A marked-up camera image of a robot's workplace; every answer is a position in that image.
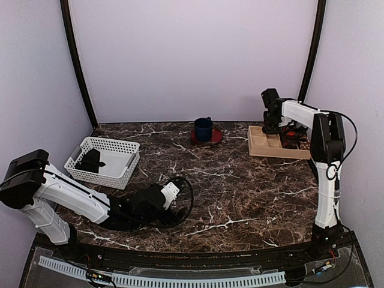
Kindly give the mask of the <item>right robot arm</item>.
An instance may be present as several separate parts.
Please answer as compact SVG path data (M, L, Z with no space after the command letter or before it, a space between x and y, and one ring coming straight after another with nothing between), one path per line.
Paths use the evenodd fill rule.
M306 255L319 260L333 245L343 228L340 221L340 174L346 152L343 119L345 115L320 110L292 98L281 98L275 88L261 93L266 108L264 132L275 134L283 127L297 123L311 131L310 154L317 169L318 204L311 241Z

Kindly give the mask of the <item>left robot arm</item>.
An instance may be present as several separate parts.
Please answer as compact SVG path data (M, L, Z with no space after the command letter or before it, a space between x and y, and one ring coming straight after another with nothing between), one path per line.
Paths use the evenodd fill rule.
M115 197L65 176L48 157L48 152L38 149L12 160L1 183L1 202L24 213L72 262L80 261L85 249L78 243L76 228L55 212L51 202L104 229L119 232L140 227L174 228L192 211L188 207L174 212L170 207L184 189L194 193L183 177L170 179L165 185L151 184L132 196Z

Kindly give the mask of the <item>black necktie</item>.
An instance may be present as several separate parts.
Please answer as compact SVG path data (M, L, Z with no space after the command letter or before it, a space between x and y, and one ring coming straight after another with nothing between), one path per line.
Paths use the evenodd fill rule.
M273 136L280 136L281 135L281 128L271 128L271 129L266 129L266 134L267 135L273 135Z

